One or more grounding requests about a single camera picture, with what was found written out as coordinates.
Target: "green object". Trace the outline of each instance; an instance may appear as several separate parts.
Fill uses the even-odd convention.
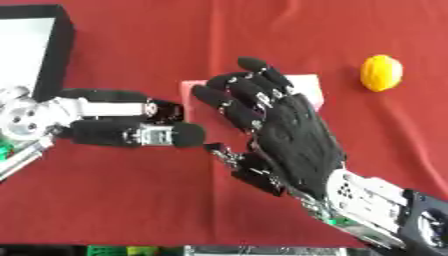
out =
[[[156,246],[128,246],[128,256],[152,256],[159,250]]]
[[[0,161],[6,160],[11,151],[11,143],[7,142],[6,140],[0,140]]]
[[[340,226],[340,227],[350,226],[350,225],[353,225],[355,223],[352,220],[347,219],[347,218],[343,218],[343,217],[334,218],[334,219],[328,219],[326,222],[329,225]]]
[[[96,246],[87,247],[87,256],[128,256],[126,246]]]

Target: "black rubber finger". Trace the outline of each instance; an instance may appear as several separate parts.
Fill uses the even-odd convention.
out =
[[[223,104],[232,101],[232,97],[226,95],[224,92],[202,85],[193,86],[191,93],[200,101],[215,109],[219,109]]]
[[[238,57],[238,66],[247,71],[256,73],[268,68],[269,65],[265,61],[254,57],[242,56]]]
[[[254,108],[259,105],[271,107],[271,99],[266,95],[265,91],[247,79],[236,78],[234,82],[229,83],[229,91],[233,97],[248,108]]]
[[[253,110],[244,106],[238,100],[224,109],[224,116],[238,129],[242,131],[259,130],[262,126],[262,117]]]
[[[235,77],[245,77],[248,72],[234,72],[225,75],[215,76],[208,80],[206,86],[219,91],[226,91],[228,89],[229,81],[232,81]]]
[[[265,91],[266,95],[271,99],[277,97],[276,95],[278,93],[275,93],[275,91],[278,91],[278,92],[282,91],[281,86],[274,84],[273,82],[269,81],[262,75],[253,73],[253,74],[246,76],[246,79],[251,81],[252,83],[260,86],[263,89],[263,91]]]
[[[250,131],[261,128],[261,116],[234,97],[201,85],[194,86],[192,93],[200,101],[218,109],[238,129]]]
[[[238,65],[248,71],[260,74],[269,81],[279,86],[282,93],[287,92],[287,87],[292,86],[286,77],[265,61],[253,57],[239,57]]]

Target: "mechanical finger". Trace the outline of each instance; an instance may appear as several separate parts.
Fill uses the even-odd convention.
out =
[[[275,83],[279,86],[281,93],[289,93],[290,88],[293,87],[291,82],[283,74],[262,60],[252,57],[239,57],[238,65],[245,70],[262,75],[269,81]]]
[[[217,109],[219,113],[223,114],[235,127],[242,131],[251,132],[260,129],[262,126],[262,117],[232,96],[201,85],[194,86],[192,93],[200,101]]]

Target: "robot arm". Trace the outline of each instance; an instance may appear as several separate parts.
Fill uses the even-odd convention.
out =
[[[211,79],[193,94],[251,135],[248,152],[207,145],[232,176],[297,198],[311,216],[383,255],[448,255],[448,203],[345,168],[345,154],[307,99],[263,61]]]
[[[26,87],[0,91],[0,181],[42,156],[56,138],[78,144],[198,146],[204,131],[181,105],[130,91],[67,89],[46,102]]]

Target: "red fabric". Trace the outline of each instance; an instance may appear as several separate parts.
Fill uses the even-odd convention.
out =
[[[351,170],[447,199],[447,1],[56,2],[78,30],[66,87],[135,89],[180,102],[180,81],[233,71],[239,55],[285,73],[317,73],[321,113]],[[380,53],[399,59],[405,75],[398,88],[372,93],[358,67]],[[210,166],[201,149],[59,141],[0,186],[0,242],[355,244],[296,201]]]

